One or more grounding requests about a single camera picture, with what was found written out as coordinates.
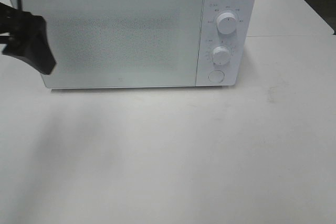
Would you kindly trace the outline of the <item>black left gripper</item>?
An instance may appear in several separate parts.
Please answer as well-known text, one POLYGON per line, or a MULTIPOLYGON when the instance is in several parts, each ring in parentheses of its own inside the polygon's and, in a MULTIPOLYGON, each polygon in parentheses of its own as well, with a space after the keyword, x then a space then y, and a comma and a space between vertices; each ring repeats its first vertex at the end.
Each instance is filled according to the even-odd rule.
POLYGON ((19 11, 3 3, 1 44, 4 45, 3 55, 23 61, 41 74, 50 75, 56 66, 43 17, 19 11))

